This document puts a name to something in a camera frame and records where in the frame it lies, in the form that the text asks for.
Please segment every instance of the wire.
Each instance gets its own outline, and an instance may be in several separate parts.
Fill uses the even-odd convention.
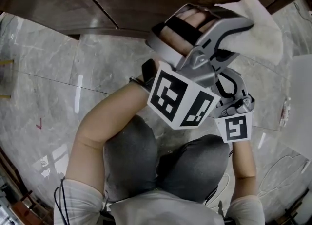
[[[65,225],[70,225],[69,224],[69,217],[68,217],[68,212],[67,212],[67,206],[66,206],[66,200],[65,200],[65,191],[64,191],[64,185],[63,185],[63,181],[64,181],[65,177],[62,178],[62,180],[60,181],[60,187],[57,187],[54,191],[54,201],[55,201],[55,204],[57,205],[58,207],[58,210],[62,216],[62,219],[63,219],[63,222]],[[58,198],[58,202],[57,202],[57,199],[56,199],[56,192],[57,190],[59,189],[59,198]],[[65,212],[66,212],[66,218],[67,218],[67,222],[66,222],[66,219],[63,215],[63,212],[61,210],[61,201],[60,201],[60,192],[62,191],[62,194],[63,194],[63,200],[64,200],[64,208],[65,208]]]
[[[58,210],[59,210],[59,212],[60,212],[60,214],[61,214],[61,216],[62,216],[62,219],[63,219],[64,224],[65,224],[65,225],[69,225],[69,224],[67,224],[66,219],[65,219],[65,217],[64,217],[64,215],[63,215],[63,212],[62,212],[62,210],[60,209],[60,207],[59,207],[59,205],[58,205],[58,203],[57,203],[56,192],[57,192],[58,189],[59,189],[59,187],[57,187],[57,188],[54,190],[54,202],[55,202],[55,204],[56,204],[57,207],[58,207]]]
[[[64,186],[63,186],[63,181],[64,181],[65,177],[63,177],[63,179],[60,181],[60,184],[62,186],[62,192],[63,192],[63,199],[64,199],[64,207],[65,207],[65,212],[66,212],[66,218],[67,218],[67,223],[69,225],[69,218],[68,218],[68,213],[67,213],[67,207],[66,207],[66,200],[65,200],[65,191],[64,191]]]
[[[312,21],[310,21],[309,19],[307,19],[307,18],[305,18],[305,17],[302,16],[302,14],[300,13],[300,8],[299,8],[298,4],[295,3],[295,2],[294,2],[293,4],[294,4],[294,6],[296,7],[296,9],[297,9],[299,15],[302,17],[302,19],[303,19],[303,20],[306,20],[306,21],[308,21],[309,23],[312,24]]]
[[[140,85],[143,89],[145,89],[146,91],[148,91],[148,93],[151,92],[151,88],[146,85],[142,80],[134,78],[134,77],[130,77],[129,78],[129,82],[135,82],[136,84]]]
[[[289,157],[289,158],[294,159],[295,157],[298,157],[298,156],[301,156],[301,155],[296,155],[296,156],[294,156],[294,157],[291,157],[291,156],[289,156],[289,155],[283,156],[283,157],[281,157],[275,164],[272,165],[272,167],[271,167],[271,168],[268,170],[268,172],[265,174],[264,178],[262,179],[262,181],[261,181],[261,183],[260,183],[260,185],[259,185],[259,191],[260,191],[260,193],[258,194],[258,197],[264,197],[264,196],[266,196],[267,194],[271,193],[272,191],[280,190],[280,189],[282,189],[282,188],[284,188],[284,187],[287,187],[287,186],[290,186],[290,185],[293,184],[294,181],[292,181],[290,184],[287,184],[287,185],[285,185],[285,186],[279,187],[279,186],[281,186],[281,184],[283,184],[283,182],[285,182],[285,181],[286,181],[287,179],[289,179],[292,175],[294,175],[303,165],[301,165],[301,166],[300,166],[298,169],[296,169],[290,176],[288,176],[286,179],[284,179],[277,187],[275,187],[275,188],[269,190],[268,192],[265,192],[265,191],[262,191],[262,190],[261,190],[261,186],[262,186],[262,184],[263,184],[265,178],[268,176],[268,174],[270,173],[270,171],[274,168],[274,166],[275,166],[279,161],[281,161],[282,159],[284,159],[284,158],[286,158],[286,157]]]
[[[228,174],[228,173],[224,173],[224,175],[227,175],[228,176],[228,182],[226,183],[226,186],[224,187],[224,189],[214,198],[214,200],[213,201],[211,201],[209,204],[208,204],[208,206],[210,205],[210,204],[212,204],[222,193],[223,193],[223,191],[227,188],[227,186],[229,185],[229,182],[230,182],[230,175]]]

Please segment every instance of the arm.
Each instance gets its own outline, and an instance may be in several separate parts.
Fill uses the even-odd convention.
[[[232,162],[235,189],[231,202],[239,197],[257,195],[256,166],[249,141],[233,143]]]
[[[103,147],[146,106],[148,94],[129,83],[98,103],[81,122],[70,155],[66,179],[104,190]]]

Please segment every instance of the black cable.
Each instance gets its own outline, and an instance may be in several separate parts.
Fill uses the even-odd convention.
[[[151,88],[146,85],[142,80],[131,77],[129,78],[129,82],[135,82],[136,84],[140,85],[141,87],[143,87],[144,89],[146,89],[147,91],[151,92]]]
[[[305,18],[305,17],[302,16],[302,14],[300,13],[300,8],[299,8],[298,4],[295,3],[295,2],[294,2],[293,4],[294,4],[294,6],[296,7],[296,10],[298,11],[299,15],[302,17],[302,19],[303,19],[303,20],[306,20],[306,21],[308,21],[309,23],[312,24],[312,21],[310,21],[309,19],[307,19],[307,18]]]
[[[64,199],[64,207],[65,207],[65,212],[66,212],[66,218],[67,218],[67,223],[69,225],[69,218],[68,218],[68,213],[67,213],[67,207],[66,207],[66,200],[65,200],[65,192],[64,192],[64,186],[63,186],[63,181],[64,181],[65,177],[63,177],[63,179],[60,181],[60,184],[62,186],[62,192],[63,192],[63,199]]]
[[[63,215],[63,212],[62,212],[62,210],[60,209],[60,207],[59,207],[59,205],[58,205],[58,202],[57,202],[57,199],[56,199],[56,193],[57,193],[57,190],[58,190],[58,189],[59,189],[59,187],[57,187],[57,188],[54,190],[54,202],[55,202],[55,204],[56,204],[57,207],[58,207],[58,210],[59,210],[59,212],[60,212],[60,214],[61,214],[61,216],[62,216],[62,219],[63,219],[64,224],[65,224],[65,225],[69,225],[69,224],[67,224],[66,219],[65,219],[65,217],[64,217],[64,215]]]

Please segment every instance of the gray pants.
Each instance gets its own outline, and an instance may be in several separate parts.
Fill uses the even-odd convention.
[[[220,182],[228,159],[228,144],[215,135],[193,140],[158,159],[152,129],[135,116],[105,144],[105,195],[116,202],[160,188],[202,203]]]

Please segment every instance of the gray marble tile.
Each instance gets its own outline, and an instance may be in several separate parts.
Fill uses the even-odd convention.
[[[84,35],[80,38],[70,83],[83,75],[83,87],[113,93],[141,74],[142,64],[154,52],[142,39]]]
[[[15,71],[9,101],[0,102],[0,143],[26,186],[49,205],[64,176],[82,118],[107,95]]]
[[[287,93],[286,79],[245,56],[237,57],[229,67],[242,75],[249,93],[255,99],[253,125],[278,130]]]
[[[258,148],[263,133],[266,136],[262,146]],[[289,208],[312,180],[312,167],[309,166],[301,174],[306,159],[284,146],[279,141],[280,135],[280,131],[253,127],[251,137],[257,166],[258,196],[264,207],[267,222],[283,214],[284,209]],[[217,193],[207,203],[207,206],[216,212],[219,201],[223,203],[223,211],[227,211],[234,191],[235,178],[231,159],[218,185]]]
[[[10,24],[12,19],[14,18],[14,15],[11,15],[9,13],[3,12],[0,15],[0,21],[1,21],[1,31],[0,35],[2,36],[4,32],[6,31],[7,26]]]
[[[5,27],[1,60],[14,59],[14,69],[20,72],[69,83],[76,40],[19,17]]]
[[[284,53],[280,63],[273,65],[266,60],[251,57],[284,78],[289,77],[289,66],[293,56],[312,53],[312,18],[308,14],[304,0],[296,0],[295,3],[299,7],[300,14],[310,22],[300,16],[294,3],[273,14],[273,19],[283,33]]]
[[[0,94],[11,95],[13,90],[14,71],[13,64],[0,67]]]

